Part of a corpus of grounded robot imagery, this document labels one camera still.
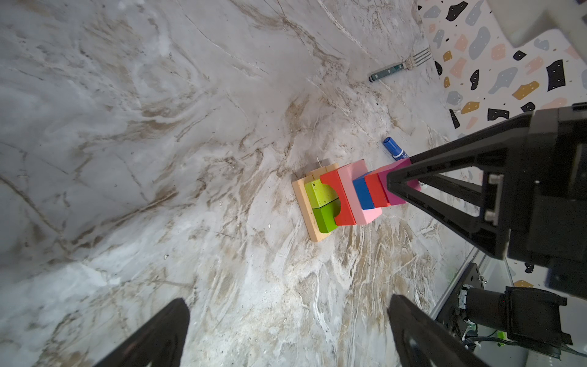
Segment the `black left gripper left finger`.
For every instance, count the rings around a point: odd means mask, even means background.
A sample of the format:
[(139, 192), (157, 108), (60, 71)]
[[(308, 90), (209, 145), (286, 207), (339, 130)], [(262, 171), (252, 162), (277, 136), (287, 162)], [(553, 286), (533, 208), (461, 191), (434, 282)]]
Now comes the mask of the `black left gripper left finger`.
[(96, 365), (179, 366), (189, 325), (190, 310), (176, 298)]

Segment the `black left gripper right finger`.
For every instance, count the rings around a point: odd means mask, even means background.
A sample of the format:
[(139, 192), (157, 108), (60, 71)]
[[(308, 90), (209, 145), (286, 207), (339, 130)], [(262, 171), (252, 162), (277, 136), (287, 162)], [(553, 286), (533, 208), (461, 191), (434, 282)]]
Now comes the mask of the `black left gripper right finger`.
[(393, 295), (388, 318), (403, 366), (485, 366), (403, 295)]

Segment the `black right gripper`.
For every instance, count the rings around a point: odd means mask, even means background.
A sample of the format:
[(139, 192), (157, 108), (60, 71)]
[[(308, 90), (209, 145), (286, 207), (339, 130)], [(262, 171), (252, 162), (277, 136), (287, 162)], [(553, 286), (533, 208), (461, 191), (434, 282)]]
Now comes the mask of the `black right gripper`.
[[(499, 167), (506, 157), (503, 183), (501, 177), (478, 185), (440, 174)], [(478, 214), (419, 191), (422, 183), (478, 207)], [(486, 255), (544, 267), (546, 287), (585, 298), (584, 102), (522, 113), (418, 154), (410, 166), (387, 174), (386, 185)]]

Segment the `magenta cube block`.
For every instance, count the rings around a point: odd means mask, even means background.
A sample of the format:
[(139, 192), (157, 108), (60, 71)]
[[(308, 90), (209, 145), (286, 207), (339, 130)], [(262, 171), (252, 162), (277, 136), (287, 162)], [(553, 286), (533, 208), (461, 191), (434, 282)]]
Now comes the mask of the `magenta cube block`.
[(405, 158), (400, 161), (396, 161), (392, 164), (385, 165), (377, 170), (376, 178), (378, 180), (379, 186), (381, 189), (379, 190), (379, 194), (377, 195), (376, 199), (373, 199), (374, 205), (378, 208), (384, 208), (387, 206), (397, 206), (405, 204), (406, 201), (401, 197), (393, 194), (391, 191), (388, 190), (387, 186), (387, 176), (392, 171), (397, 171), (401, 168), (406, 168), (411, 165), (411, 159)]

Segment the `small red cube block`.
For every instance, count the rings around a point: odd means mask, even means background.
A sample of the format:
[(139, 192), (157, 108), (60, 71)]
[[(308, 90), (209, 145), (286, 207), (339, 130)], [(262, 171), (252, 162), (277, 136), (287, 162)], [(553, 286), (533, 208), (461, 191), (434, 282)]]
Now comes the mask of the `small red cube block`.
[(385, 168), (379, 168), (365, 175), (365, 183), (375, 208), (390, 206), (382, 182), (379, 180), (378, 176), (378, 174), (384, 170)]

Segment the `blue cube block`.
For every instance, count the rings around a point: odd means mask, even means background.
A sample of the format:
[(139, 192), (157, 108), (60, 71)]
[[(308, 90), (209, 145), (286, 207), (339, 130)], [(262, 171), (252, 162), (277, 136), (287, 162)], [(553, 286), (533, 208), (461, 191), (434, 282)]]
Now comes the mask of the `blue cube block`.
[(371, 198), (371, 194), (368, 189), (368, 185), (365, 180), (365, 176), (367, 174), (368, 173), (363, 174), (362, 176), (358, 177), (357, 179), (355, 179), (353, 181), (353, 186), (355, 188), (356, 195), (358, 197), (360, 206), (363, 210), (375, 208), (375, 205), (374, 205), (373, 200)]

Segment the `red arch block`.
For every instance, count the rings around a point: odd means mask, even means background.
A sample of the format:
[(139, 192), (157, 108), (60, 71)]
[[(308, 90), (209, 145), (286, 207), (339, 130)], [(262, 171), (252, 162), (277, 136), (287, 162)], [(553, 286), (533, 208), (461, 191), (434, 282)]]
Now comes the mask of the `red arch block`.
[(339, 213), (335, 216), (335, 223), (337, 226), (354, 226), (357, 224), (353, 215), (350, 201), (342, 185), (342, 179), (339, 176), (339, 170), (335, 169), (320, 176), (322, 184), (330, 186), (338, 195), (339, 198)]

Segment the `dark green rectangular block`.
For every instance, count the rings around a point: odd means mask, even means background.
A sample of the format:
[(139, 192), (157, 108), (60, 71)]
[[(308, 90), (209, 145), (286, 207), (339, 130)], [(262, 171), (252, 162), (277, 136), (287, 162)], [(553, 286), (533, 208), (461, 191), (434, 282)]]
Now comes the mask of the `dark green rectangular block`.
[(333, 200), (324, 206), (313, 209), (313, 215), (320, 233), (331, 233), (338, 228), (336, 217), (340, 211), (340, 199)]

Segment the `pink rectangular block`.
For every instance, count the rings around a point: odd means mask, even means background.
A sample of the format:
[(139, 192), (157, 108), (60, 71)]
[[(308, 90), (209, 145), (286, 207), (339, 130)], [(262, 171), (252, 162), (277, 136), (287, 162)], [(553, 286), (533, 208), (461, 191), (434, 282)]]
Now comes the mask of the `pink rectangular block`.
[(365, 183), (369, 173), (364, 160), (345, 165), (338, 170), (353, 217), (358, 225), (367, 225), (382, 215), (376, 208)]

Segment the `lime green rectangular block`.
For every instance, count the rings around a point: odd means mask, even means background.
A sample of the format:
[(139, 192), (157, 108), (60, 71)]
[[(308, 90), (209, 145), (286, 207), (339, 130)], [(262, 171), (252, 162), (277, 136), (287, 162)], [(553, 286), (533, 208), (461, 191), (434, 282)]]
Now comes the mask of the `lime green rectangular block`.
[(321, 208), (339, 198), (337, 192), (331, 186), (322, 183), (321, 179), (306, 183), (304, 189), (313, 209)]

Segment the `natural wood block marked 31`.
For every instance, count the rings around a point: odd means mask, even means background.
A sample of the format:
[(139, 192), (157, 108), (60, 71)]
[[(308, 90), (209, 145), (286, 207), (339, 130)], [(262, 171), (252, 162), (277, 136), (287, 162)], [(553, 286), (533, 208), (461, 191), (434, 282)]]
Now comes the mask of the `natural wood block marked 31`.
[(312, 181), (313, 176), (309, 174), (306, 177), (301, 178), (300, 180), (294, 181), (292, 183), (292, 188), (295, 193), (299, 207), (301, 209), (302, 217), (304, 219), (304, 224), (306, 226), (308, 236), (313, 243), (319, 243), (323, 241), (325, 238), (327, 238), (330, 234), (320, 232), (316, 224), (316, 219), (313, 215), (313, 208), (310, 205), (310, 201), (305, 190), (305, 184), (310, 183)]

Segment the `natural wood block marked 58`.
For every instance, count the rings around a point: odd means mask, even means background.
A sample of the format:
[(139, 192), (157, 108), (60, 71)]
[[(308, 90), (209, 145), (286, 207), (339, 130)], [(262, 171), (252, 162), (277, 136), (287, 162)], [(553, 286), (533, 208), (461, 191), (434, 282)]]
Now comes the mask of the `natural wood block marked 58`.
[(326, 167), (323, 167), (322, 168), (322, 172), (323, 172), (323, 174), (325, 174), (325, 173), (328, 173), (328, 172), (331, 172), (331, 171), (336, 171), (337, 169), (339, 169), (339, 164), (338, 163), (334, 163), (334, 164), (328, 165)]

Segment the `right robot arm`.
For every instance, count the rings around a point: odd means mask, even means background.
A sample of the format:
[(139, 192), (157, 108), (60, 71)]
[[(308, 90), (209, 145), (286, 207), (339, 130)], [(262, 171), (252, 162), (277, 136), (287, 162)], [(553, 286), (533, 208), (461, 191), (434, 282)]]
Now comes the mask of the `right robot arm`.
[(504, 330), (560, 350), (560, 292), (586, 296), (586, 105), (542, 109), (412, 158), (386, 187), (493, 258), (548, 269), (542, 291), (506, 291)]

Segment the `blue white marker pen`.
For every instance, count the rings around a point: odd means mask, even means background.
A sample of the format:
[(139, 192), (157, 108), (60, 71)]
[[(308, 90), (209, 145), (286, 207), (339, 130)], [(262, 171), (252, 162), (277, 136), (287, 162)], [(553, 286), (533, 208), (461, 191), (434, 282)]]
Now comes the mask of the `blue white marker pen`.
[(395, 161), (401, 161), (409, 158), (409, 155), (406, 153), (406, 151), (403, 150), (403, 148), (401, 148), (399, 144), (391, 137), (386, 137), (383, 140), (382, 144), (388, 150), (388, 152), (391, 154)]

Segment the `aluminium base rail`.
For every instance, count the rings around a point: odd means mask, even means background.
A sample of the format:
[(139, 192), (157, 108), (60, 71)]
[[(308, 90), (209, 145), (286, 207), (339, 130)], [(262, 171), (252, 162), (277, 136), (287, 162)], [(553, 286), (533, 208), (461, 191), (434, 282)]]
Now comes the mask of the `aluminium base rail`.
[(429, 315), (438, 321), (458, 313), (460, 293), (468, 286), (496, 292), (504, 292), (507, 286), (514, 286), (508, 260), (492, 258), (478, 249), (471, 250)]

